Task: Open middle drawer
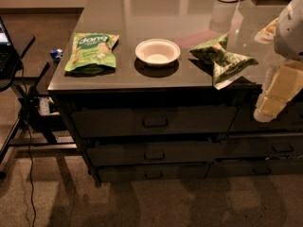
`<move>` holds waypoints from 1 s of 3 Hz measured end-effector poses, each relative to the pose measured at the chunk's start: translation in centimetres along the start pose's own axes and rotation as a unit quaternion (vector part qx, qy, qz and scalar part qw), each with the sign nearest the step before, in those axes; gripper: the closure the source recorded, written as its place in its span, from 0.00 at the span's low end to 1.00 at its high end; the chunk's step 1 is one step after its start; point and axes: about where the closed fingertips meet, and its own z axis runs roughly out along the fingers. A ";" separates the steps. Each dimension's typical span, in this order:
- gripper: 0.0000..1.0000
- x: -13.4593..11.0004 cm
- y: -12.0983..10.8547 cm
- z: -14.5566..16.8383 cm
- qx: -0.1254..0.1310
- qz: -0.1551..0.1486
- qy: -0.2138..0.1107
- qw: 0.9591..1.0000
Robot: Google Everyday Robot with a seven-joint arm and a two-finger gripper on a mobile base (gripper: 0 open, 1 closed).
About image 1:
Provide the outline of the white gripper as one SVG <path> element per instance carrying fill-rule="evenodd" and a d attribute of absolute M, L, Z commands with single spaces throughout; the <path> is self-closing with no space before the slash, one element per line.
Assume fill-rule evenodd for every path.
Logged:
<path fill-rule="evenodd" d="M 281 64 L 270 83 L 266 96 L 258 98 L 254 118 L 258 122 L 271 122 L 303 89 L 303 62 L 287 61 Z"/>

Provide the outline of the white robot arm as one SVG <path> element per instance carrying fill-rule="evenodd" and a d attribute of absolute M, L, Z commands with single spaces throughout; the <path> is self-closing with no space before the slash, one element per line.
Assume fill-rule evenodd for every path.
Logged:
<path fill-rule="evenodd" d="M 303 89 L 303 0 L 292 0 L 256 34 L 255 41 L 272 44 L 275 52 L 285 59 L 266 71 L 254 111 L 258 122 L 270 122 Z"/>

